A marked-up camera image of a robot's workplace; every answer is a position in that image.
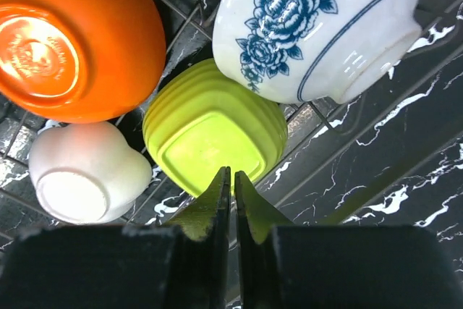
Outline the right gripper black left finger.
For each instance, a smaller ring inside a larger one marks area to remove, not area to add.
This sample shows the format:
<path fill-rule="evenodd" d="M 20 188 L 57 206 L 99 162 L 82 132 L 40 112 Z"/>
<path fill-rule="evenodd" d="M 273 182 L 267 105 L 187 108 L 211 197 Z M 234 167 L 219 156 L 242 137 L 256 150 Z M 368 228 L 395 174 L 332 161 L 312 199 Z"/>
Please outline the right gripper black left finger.
<path fill-rule="evenodd" d="M 35 228 L 1 263 L 3 308 L 224 308 L 231 171 L 159 227 Z"/>

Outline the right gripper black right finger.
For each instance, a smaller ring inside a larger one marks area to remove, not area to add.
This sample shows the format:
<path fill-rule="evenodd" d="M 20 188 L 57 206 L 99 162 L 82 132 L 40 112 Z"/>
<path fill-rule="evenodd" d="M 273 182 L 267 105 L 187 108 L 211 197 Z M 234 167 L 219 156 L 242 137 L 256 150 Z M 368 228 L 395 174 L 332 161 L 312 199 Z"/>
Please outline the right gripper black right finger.
<path fill-rule="evenodd" d="M 413 226 L 299 226 L 234 178 L 243 308 L 460 308 L 435 235 Z"/>

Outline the colourful patterned small bowl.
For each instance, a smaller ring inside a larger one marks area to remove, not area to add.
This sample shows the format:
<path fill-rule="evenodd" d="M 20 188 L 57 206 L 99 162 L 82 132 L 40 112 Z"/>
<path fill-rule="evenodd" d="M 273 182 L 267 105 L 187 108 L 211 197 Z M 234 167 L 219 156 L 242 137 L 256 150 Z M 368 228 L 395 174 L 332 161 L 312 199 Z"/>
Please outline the colourful patterned small bowl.
<path fill-rule="evenodd" d="M 123 216 L 151 181 L 149 161 L 109 122 L 42 131 L 28 167 L 44 211 L 70 224 L 104 224 Z"/>

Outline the white top bowl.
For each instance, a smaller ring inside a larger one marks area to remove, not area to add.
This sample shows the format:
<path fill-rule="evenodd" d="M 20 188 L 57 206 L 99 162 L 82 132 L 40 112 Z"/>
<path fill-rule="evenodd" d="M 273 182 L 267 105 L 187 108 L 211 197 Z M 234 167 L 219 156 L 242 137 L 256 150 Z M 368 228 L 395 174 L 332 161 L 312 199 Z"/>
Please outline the white top bowl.
<path fill-rule="evenodd" d="M 279 105 L 225 77 L 213 59 L 172 79 L 143 120 L 148 153 L 195 198 L 223 166 L 257 182 L 279 162 L 287 138 Z"/>

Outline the blue white patterned bowl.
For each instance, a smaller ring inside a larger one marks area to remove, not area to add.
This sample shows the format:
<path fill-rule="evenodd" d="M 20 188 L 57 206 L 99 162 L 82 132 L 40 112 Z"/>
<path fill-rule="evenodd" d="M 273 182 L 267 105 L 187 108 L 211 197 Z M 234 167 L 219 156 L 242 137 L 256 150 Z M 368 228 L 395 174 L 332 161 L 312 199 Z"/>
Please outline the blue white patterned bowl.
<path fill-rule="evenodd" d="M 351 101 L 421 36 L 419 0 L 221 0 L 219 70 L 263 98 Z"/>

